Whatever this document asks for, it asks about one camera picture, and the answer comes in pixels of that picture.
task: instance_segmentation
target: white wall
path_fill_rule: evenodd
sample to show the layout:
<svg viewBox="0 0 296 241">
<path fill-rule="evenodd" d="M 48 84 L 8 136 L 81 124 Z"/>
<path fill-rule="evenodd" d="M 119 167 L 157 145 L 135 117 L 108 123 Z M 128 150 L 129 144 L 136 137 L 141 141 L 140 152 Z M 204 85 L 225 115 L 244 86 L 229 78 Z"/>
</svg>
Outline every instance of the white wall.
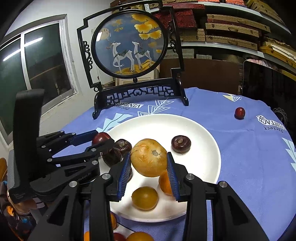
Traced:
<svg viewBox="0 0 296 241">
<path fill-rule="evenodd" d="M 112 0 L 34 0 L 21 12 L 9 28 L 7 34 L 25 24 L 39 19 L 67 14 L 70 52 L 73 57 L 73 59 L 71 59 L 71 67 L 75 86 L 77 87 L 77 94 L 64 100 L 41 117 L 40 135 L 60 130 L 67 123 L 93 106 L 95 92 L 93 89 L 89 88 L 86 79 L 77 38 L 77 28 L 83 25 L 83 18 L 109 8 L 110 2 L 112 2 Z M 96 28 L 108 15 L 109 14 L 101 15 L 90 20 L 89 28 L 82 31 L 83 40 L 86 40 L 90 44 L 91 29 Z M 91 74 L 93 79 L 98 75 L 95 64 Z M 106 75 L 99 77 L 104 82 L 106 82 L 105 78 L 108 78 Z M 0 137 L 0 157 L 7 158 L 8 151 L 12 148 L 12 144 L 8 146 Z"/>
</svg>

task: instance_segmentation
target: fruit stem scar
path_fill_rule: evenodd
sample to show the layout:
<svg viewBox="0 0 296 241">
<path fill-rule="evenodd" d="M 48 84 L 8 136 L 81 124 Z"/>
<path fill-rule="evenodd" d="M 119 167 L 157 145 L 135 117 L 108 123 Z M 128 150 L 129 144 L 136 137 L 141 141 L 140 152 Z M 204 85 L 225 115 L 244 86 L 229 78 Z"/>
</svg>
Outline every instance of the fruit stem scar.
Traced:
<svg viewBox="0 0 296 241">
<path fill-rule="evenodd" d="M 153 150 L 153 151 L 152 151 L 152 154 L 153 154 L 154 156 L 158 156 L 158 152 L 157 152 L 156 150 Z"/>
</svg>

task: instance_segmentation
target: deer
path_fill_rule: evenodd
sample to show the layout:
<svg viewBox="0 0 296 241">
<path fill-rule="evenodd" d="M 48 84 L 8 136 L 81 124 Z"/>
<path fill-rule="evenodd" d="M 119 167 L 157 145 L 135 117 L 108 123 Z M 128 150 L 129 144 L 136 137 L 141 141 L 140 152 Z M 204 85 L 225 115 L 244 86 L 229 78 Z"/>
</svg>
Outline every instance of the deer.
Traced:
<svg viewBox="0 0 296 241">
<path fill-rule="evenodd" d="M 150 67 L 151 67 L 152 66 L 152 59 L 150 57 L 149 50 L 143 50 L 143 51 L 139 52 L 138 51 L 138 46 L 142 49 L 142 45 L 139 44 L 139 43 L 137 43 L 137 42 L 133 42 L 133 41 L 132 41 L 132 43 L 135 45 L 133 54 L 136 57 L 136 59 L 138 60 L 139 70 L 141 70 L 141 68 L 142 68 L 142 64 L 141 64 L 140 58 L 142 58 L 144 56 L 146 56 L 150 60 Z"/>
<path fill-rule="evenodd" d="M 106 49 L 110 49 L 113 46 L 113 50 L 112 50 L 113 57 L 114 57 L 113 66 L 119 67 L 119 71 L 122 74 L 121 67 L 124 66 L 124 64 L 121 65 L 120 60 L 123 60 L 127 57 L 131 61 L 130 72 L 134 72 L 135 71 L 135 60 L 133 59 L 132 51 L 131 50 L 124 50 L 121 53 L 118 53 L 116 50 L 116 47 L 119 46 L 121 43 L 115 43 L 115 41 L 114 41 L 113 43 L 109 42 L 109 44 L 110 45 L 108 47 L 106 47 Z"/>
</svg>

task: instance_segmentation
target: plate rim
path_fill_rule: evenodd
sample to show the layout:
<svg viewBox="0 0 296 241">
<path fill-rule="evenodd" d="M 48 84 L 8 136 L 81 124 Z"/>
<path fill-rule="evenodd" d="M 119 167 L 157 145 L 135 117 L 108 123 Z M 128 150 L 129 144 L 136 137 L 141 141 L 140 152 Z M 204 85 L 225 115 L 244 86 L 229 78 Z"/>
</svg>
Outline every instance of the plate rim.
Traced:
<svg viewBox="0 0 296 241">
<path fill-rule="evenodd" d="M 142 115 L 142 116 L 136 116 L 136 117 L 134 117 L 134 118 L 130 118 L 130 119 L 124 121 L 124 122 L 119 123 L 118 125 L 114 126 L 112 129 L 108 130 L 107 133 L 109 133 L 109 132 L 112 131 L 114 128 L 120 126 L 120 125 L 123 124 L 123 123 L 129 122 L 129 121 L 131 121 L 131 120 L 135 120 L 135 119 L 138 119 L 138 118 L 145 118 L 146 116 L 152 116 L 152 115 L 178 116 L 178 117 L 180 117 L 181 119 L 187 119 L 187 120 L 189 120 L 189 121 L 191 121 L 191 122 L 195 122 L 197 125 L 199 125 L 202 129 L 204 129 L 204 130 L 210 135 L 210 137 L 211 137 L 211 139 L 214 141 L 215 146 L 216 146 L 216 148 L 217 148 L 217 150 L 218 150 L 218 153 L 219 153 L 219 159 L 218 159 L 218 172 L 217 172 L 217 175 L 216 175 L 216 178 L 215 178 L 215 182 L 214 182 L 214 184 L 217 184 L 218 179 L 219 179 L 219 176 L 220 176 L 220 173 L 221 173 L 221 152 L 220 152 L 220 149 L 219 149 L 218 143 L 216 142 L 216 140 L 215 140 L 215 138 L 213 137 L 213 135 L 212 135 L 212 134 L 211 134 L 211 133 L 210 133 L 210 132 L 204 127 L 204 126 L 202 126 L 201 124 L 199 124 L 198 122 L 196 122 L 196 121 L 194 121 L 194 120 L 191 120 L 191 119 L 189 119 L 189 118 L 187 118 L 187 117 L 184 117 L 184 116 L 181 116 L 181 115 L 164 114 L 164 113 L 160 113 L 160 114 L 151 114 L 151 115 Z M 121 212 L 119 212 L 119 211 L 114 211 L 114 209 L 113 209 L 111 206 L 110 206 L 110 211 L 111 211 L 112 213 L 114 213 L 114 214 L 120 216 L 120 217 L 125 218 L 125 219 L 132 220 L 132 221 L 136 221 L 136 222 L 142 222 L 142 223 L 159 223 L 159 222 L 165 222 L 165 221 L 168 221 L 168 220 L 173 220 L 173 219 L 176 219 L 176 218 L 182 217 L 182 216 L 184 216 L 184 215 L 186 214 L 186 211 L 185 211 L 185 212 L 183 212 L 183 213 L 180 213 L 180 214 L 178 214 L 178 215 L 173 215 L 173 216 L 168 217 L 168 218 L 163 218 L 163 219 L 159 219 L 159 218 L 157 218 L 157 219 L 149 219 L 149 220 L 147 220 L 147 219 L 144 219 L 144 218 L 134 218 L 134 217 L 131 218 L 131 216 L 129 216 L 129 215 L 123 214 L 123 213 L 121 213 Z"/>
</svg>

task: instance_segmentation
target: blue tablecloth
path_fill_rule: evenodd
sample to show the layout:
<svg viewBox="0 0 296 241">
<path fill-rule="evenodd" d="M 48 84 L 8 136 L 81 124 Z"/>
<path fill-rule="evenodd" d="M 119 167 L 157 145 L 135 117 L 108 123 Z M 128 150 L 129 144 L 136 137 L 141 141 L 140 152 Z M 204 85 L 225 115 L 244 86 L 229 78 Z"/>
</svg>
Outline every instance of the blue tablecloth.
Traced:
<svg viewBox="0 0 296 241">
<path fill-rule="evenodd" d="M 246 97 L 186 89 L 189 106 L 179 98 L 156 95 L 133 96 L 120 105 L 102 110 L 96 120 L 93 108 L 66 125 L 66 133 L 93 129 L 108 131 L 137 116 L 167 113 L 190 118 L 215 138 L 221 152 L 220 180 L 227 181 L 247 205 L 270 241 L 276 241 L 296 213 L 296 152 L 291 137 L 265 103 Z M 243 120 L 234 118 L 237 107 L 246 110 Z M 68 147 L 60 155 L 84 151 L 89 143 Z M 212 240 L 212 218 L 208 204 L 208 240 Z M 117 217 L 134 231 L 144 231 L 155 241 L 181 241 L 185 216 L 163 223 L 138 223 Z"/>
</svg>

